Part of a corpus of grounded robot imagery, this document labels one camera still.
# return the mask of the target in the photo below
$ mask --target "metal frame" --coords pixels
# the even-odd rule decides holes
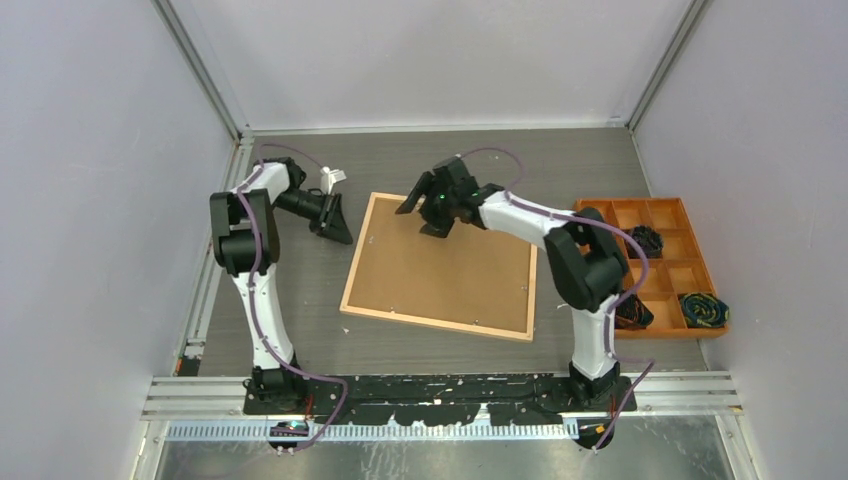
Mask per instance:
[[[637,374],[625,374],[635,378]],[[141,425],[145,434],[134,480],[152,480],[166,441],[261,442],[271,425],[300,420],[300,415],[248,416],[242,413],[242,377],[156,377],[147,397]],[[624,416],[715,416],[734,475],[756,480],[757,470],[740,422],[744,411],[728,372],[657,372],[637,386],[638,409]],[[598,418],[607,412],[562,414],[562,425],[492,427],[482,408],[464,427],[364,427],[333,425],[322,442],[524,440],[572,438],[568,426],[577,418]]]
[[[638,374],[624,374],[635,379]],[[141,419],[222,420],[262,418],[244,415],[244,377],[155,377]],[[625,416],[741,415],[728,372],[650,373],[636,387],[639,408]],[[564,413],[564,418],[596,418],[607,412]],[[269,418],[288,418],[285,415]]]
[[[756,480],[759,472],[754,464],[754,456],[748,449],[748,438],[742,433],[741,417],[716,416],[718,431],[730,468],[737,480]]]
[[[224,176],[221,190],[229,190],[235,187],[239,180],[245,177],[253,155],[253,143],[253,135],[249,134],[241,139]],[[211,238],[211,236],[210,227],[207,238]],[[206,347],[206,332],[209,330],[209,321],[212,317],[215,297],[218,294],[222,269],[215,262],[211,241],[206,244],[205,249],[200,273],[194,287],[191,308],[185,323],[185,332],[179,344],[180,351],[174,359],[172,369],[174,372],[177,369],[177,363],[183,357],[201,357],[203,349]]]
[[[224,101],[219,88],[215,85],[212,75],[209,74],[209,70],[203,63],[200,53],[195,47],[194,42],[192,42],[192,39],[186,31],[183,21],[174,9],[174,5],[171,3],[171,0],[151,0],[151,3],[153,3],[153,6],[156,7],[156,11],[159,12],[159,16],[162,17],[162,22],[174,38],[177,48],[179,48],[180,52],[182,52],[189,68],[192,73],[194,73],[195,78],[197,78],[197,82],[200,84],[201,90],[203,90],[203,93],[206,94],[206,97],[212,104],[212,108],[215,109],[215,113],[217,113],[218,118],[221,119],[221,123],[224,124],[224,128],[227,129],[227,132],[229,132],[230,137],[232,137],[233,140],[239,139],[241,137],[241,130],[236,124],[233,115],[230,113],[230,109],[227,108],[227,104]]]
[[[636,103],[636,108],[633,110],[633,114],[630,116],[630,120],[626,124],[627,129],[631,132],[636,131],[639,123],[645,116],[645,112],[648,111],[648,107],[650,107],[651,103],[654,101],[654,97],[656,96],[660,86],[662,86],[666,75],[671,70],[674,62],[677,61],[681,50],[686,45],[686,41],[691,37],[692,32],[703,17],[706,7],[711,2],[712,0],[692,0],[689,4],[689,8],[686,9],[686,13],[683,14],[683,18],[680,20],[680,24],[677,26],[674,36],[671,38],[671,43],[668,45],[668,48],[660,59],[660,63],[657,64],[657,68],[654,69],[654,73],[651,75],[648,85],[642,92],[642,96],[639,97],[639,101]]]

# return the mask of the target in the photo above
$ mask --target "cable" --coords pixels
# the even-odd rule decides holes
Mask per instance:
[[[310,162],[314,163],[315,165],[317,165],[319,170],[324,168],[324,164],[319,162],[318,160],[316,160],[315,157],[313,157],[312,155],[309,155],[308,153],[302,152],[302,151],[300,151],[300,150],[298,150],[294,147],[290,147],[288,145],[283,145],[281,143],[272,143],[272,142],[260,143],[256,147],[256,156],[259,158],[259,164],[260,165],[263,164],[262,163],[262,149],[268,148],[268,147],[282,148],[283,150],[288,150],[290,152],[294,152],[294,153],[302,156],[303,158],[309,160]]]
[[[285,147],[285,146],[282,146],[282,145],[276,145],[276,144],[266,144],[266,145],[272,145],[272,146],[275,146],[275,147],[282,147],[282,148],[289,148],[289,147]],[[316,164],[320,165],[316,160],[312,159],[308,155],[306,155],[306,154],[304,154],[304,153],[302,153],[298,150],[294,150],[294,149],[291,149],[291,150],[295,151],[297,153],[301,153],[305,157],[314,161]],[[268,342],[268,336],[265,335],[264,332],[262,332],[262,327],[259,324],[259,316],[256,313],[256,290],[255,290],[256,283],[253,280],[254,277],[256,276],[256,272],[259,270],[259,264],[262,262],[262,238],[261,238],[261,234],[259,233],[259,226],[258,226],[258,223],[256,221],[256,216],[253,213],[253,209],[250,208],[250,203],[247,201],[247,198],[244,196],[244,190],[247,187],[249,187],[256,180],[256,178],[259,177],[259,175],[262,174],[263,170],[265,170],[265,162],[263,161],[262,157],[260,156],[259,157],[259,168],[254,170],[253,173],[249,177],[247,177],[247,179],[244,182],[241,183],[241,185],[236,187],[236,196],[238,197],[239,202],[241,202],[242,207],[244,207],[244,211],[245,211],[245,213],[247,213],[247,218],[250,220],[250,230],[253,233],[253,241],[255,243],[255,248],[256,248],[256,256],[253,259],[253,265],[250,267],[250,273],[248,274],[248,277],[247,277],[247,287],[248,287],[247,300],[248,300],[248,304],[249,304],[249,307],[250,307],[251,322],[253,323],[253,327],[256,329],[256,334],[259,335],[259,338],[262,341],[262,345],[265,347],[265,349],[268,351],[268,353],[271,354],[272,357],[274,357],[274,360],[279,362],[280,365],[283,368],[285,368],[286,370],[288,370],[288,371],[290,371],[290,372],[292,372],[296,375],[301,375],[303,377],[306,377],[306,378],[309,378],[309,379],[312,379],[312,380],[319,380],[319,381],[322,381],[322,382],[329,382],[329,383],[337,383],[337,384],[342,386],[342,395],[341,395],[341,397],[339,397],[338,403],[336,403],[336,408],[333,409],[333,412],[327,418],[327,421],[324,423],[324,425],[321,427],[321,429],[318,430],[318,432],[315,435],[312,436],[312,438],[307,440],[305,443],[298,444],[298,446],[293,450],[293,451],[297,452],[297,451],[303,450],[305,448],[309,448],[312,445],[314,445],[315,441],[318,440],[318,438],[320,438],[324,434],[324,431],[327,430],[327,427],[330,426],[330,424],[333,423],[333,421],[336,419],[336,417],[338,417],[339,411],[341,411],[342,405],[344,404],[344,401],[347,398],[348,385],[347,385],[347,382],[345,382],[344,380],[342,380],[340,378],[325,377],[323,375],[307,373],[307,372],[305,372],[305,371],[303,371],[303,370],[301,370],[297,367],[293,367],[292,365],[289,365],[289,363],[286,362],[285,360],[283,360],[283,358],[280,356],[280,354],[278,354],[277,351]]]
[[[636,240],[634,240],[633,237],[626,234],[625,232],[623,232],[619,228],[613,227],[612,225],[609,225],[609,224],[604,223],[604,222],[592,220],[590,218],[575,217],[575,216],[566,215],[566,214],[563,214],[563,213],[550,212],[548,210],[538,208],[534,205],[524,203],[524,202],[514,198],[514,196],[512,195],[512,189],[516,185],[518,185],[518,183],[521,180],[524,179],[526,169],[524,168],[524,163],[518,158],[517,155],[513,154],[512,152],[505,150],[503,148],[499,148],[499,147],[480,147],[480,148],[475,148],[473,150],[470,150],[470,151],[468,151],[464,154],[461,154],[460,158],[467,156],[467,155],[477,153],[477,152],[482,152],[482,151],[495,151],[495,152],[503,153],[503,154],[507,155],[508,157],[510,157],[512,159],[512,161],[515,162],[515,164],[518,166],[518,171],[519,171],[518,176],[516,176],[515,179],[507,186],[507,188],[504,189],[504,196],[506,197],[506,199],[507,199],[507,201],[509,202],[510,205],[513,205],[515,207],[518,207],[518,208],[520,208],[524,211],[530,212],[530,213],[535,213],[537,215],[542,215],[542,216],[545,216],[545,217],[551,217],[551,218],[554,218],[554,219],[557,219],[557,220],[563,220],[563,221],[566,221],[566,222],[580,223],[580,224],[589,225],[589,226],[592,226],[592,227],[597,227],[597,228],[607,230],[607,231],[621,237],[622,239],[624,239],[624,241],[627,242],[633,248],[633,250],[636,252],[636,254],[639,257],[639,260],[642,263],[642,274],[639,276],[639,280],[637,280],[636,283],[634,283],[632,287],[630,287],[624,293],[622,293],[618,297],[618,299],[616,299],[616,301],[613,302],[609,306],[607,311],[605,312],[606,315],[604,316],[604,327],[603,327],[603,329],[604,329],[604,351],[606,352],[607,355],[610,356],[610,358],[612,358],[612,359],[614,359],[618,362],[621,362],[621,363],[646,363],[647,362],[648,366],[645,367],[645,370],[642,372],[642,374],[639,375],[636,378],[636,380],[634,380],[633,383],[630,385],[630,388],[627,389],[627,392],[625,392],[625,394],[624,394],[624,398],[621,402],[621,405],[619,405],[618,409],[616,409],[615,413],[612,416],[612,420],[610,420],[609,427],[604,431],[603,435],[601,435],[601,438],[598,440],[597,443],[595,443],[595,445],[592,447],[592,450],[589,452],[588,455],[592,455],[593,453],[597,454],[598,453],[598,447],[603,445],[604,441],[607,439],[610,432],[612,432],[612,429],[615,426],[615,423],[618,421],[619,417],[621,416],[621,412],[624,411],[624,407],[627,405],[627,401],[630,400],[631,396],[633,396],[633,392],[636,389],[636,386],[639,385],[639,383],[642,382],[642,380],[644,380],[646,376],[648,376],[648,373],[651,371],[652,368],[654,368],[654,364],[656,363],[656,361],[652,358],[651,359],[639,359],[639,358],[619,357],[615,353],[615,351],[612,349],[612,345],[610,345],[610,336],[611,336],[610,335],[610,328],[612,328],[612,324],[613,324],[612,314],[613,314],[613,312],[615,312],[615,308],[617,306],[619,306],[621,304],[621,302],[626,300],[631,295],[635,294],[636,291],[639,290],[639,288],[641,288],[642,285],[645,283],[645,280],[647,280],[648,269],[650,267],[650,265],[648,263],[648,257],[645,255],[645,251],[642,250],[642,247],[636,242]],[[581,465],[581,478],[582,478],[582,469],[585,466],[584,464]]]

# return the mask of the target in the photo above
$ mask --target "wooden frame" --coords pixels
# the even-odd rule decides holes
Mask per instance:
[[[376,310],[372,308],[363,308],[361,306],[351,305],[351,292],[353,290],[354,281],[356,279],[357,271],[360,266],[362,252],[366,245],[366,239],[369,236],[369,227],[371,226],[371,219],[374,213],[374,207],[376,203],[380,200],[390,200],[399,204],[405,198],[406,197],[400,195],[391,195],[386,193],[371,194],[371,198],[368,201],[368,208],[365,211],[365,220],[363,221],[362,229],[359,232],[359,240],[356,244],[356,251],[353,255],[353,261],[351,263],[350,272],[348,274],[347,283],[345,285],[345,290],[342,296],[339,311],[351,315],[377,318],[381,320],[410,323],[414,325],[434,327],[444,330],[453,330],[477,335],[486,335],[490,337],[531,342],[533,340],[533,326],[536,313],[536,259],[538,252],[535,245],[527,244],[529,245],[529,275],[526,283],[527,315],[524,331],[492,328],[484,325],[459,323],[451,320],[408,315],[403,313],[396,313],[394,311]]]

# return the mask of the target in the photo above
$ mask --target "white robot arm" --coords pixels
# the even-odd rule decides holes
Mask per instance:
[[[256,165],[251,175],[237,188],[211,196],[212,239],[215,259],[232,277],[242,297],[253,342],[253,385],[267,390],[293,389],[296,378],[280,367],[279,359],[297,367],[294,346],[283,325],[277,297],[276,263],[280,256],[280,240],[273,208],[278,207],[310,220],[309,229],[318,236],[350,244],[353,237],[341,211],[341,194],[332,193],[335,183],[345,179],[341,170],[321,169],[321,188],[301,190],[306,179],[303,170],[291,158],[265,160]],[[256,239],[246,225],[247,212],[236,198],[241,192],[256,219],[262,248],[261,261],[253,275]],[[250,289],[253,288],[255,315],[251,312]],[[276,353],[268,351],[270,346]]]
[[[422,196],[421,233],[447,237],[459,219],[544,249],[554,284],[574,319],[571,377],[585,386],[588,397],[599,396],[615,383],[620,367],[614,360],[612,328],[605,322],[628,267],[608,231],[579,223],[581,217],[602,222],[597,210],[556,210],[522,200],[498,185],[480,187],[460,157],[424,172],[396,213],[411,213]],[[578,245],[588,245],[588,253],[581,253]]]
[[[483,226],[489,230],[497,230],[512,234],[526,242],[546,250],[545,236],[553,229],[562,228],[567,223],[557,216],[574,216],[571,210],[555,210],[527,200],[512,196],[512,201],[520,201],[538,211],[547,212],[547,216],[532,213],[515,207],[506,197],[505,192],[496,192],[486,198],[480,206],[480,217]],[[571,307],[574,319],[574,368],[590,379],[600,378],[615,366],[612,356],[608,355],[605,345],[612,346],[612,329],[606,332],[604,340],[604,319],[606,310],[618,295],[609,295],[599,308],[590,312],[585,309]]]

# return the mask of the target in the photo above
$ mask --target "white wall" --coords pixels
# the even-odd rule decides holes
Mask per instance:
[[[720,295],[729,368],[770,478],[848,463],[848,4],[715,2],[639,127]]]
[[[688,4],[175,1],[254,129],[623,122]]]
[[[230,139],[148,0],[4,2],[0,478],[128,478]]]

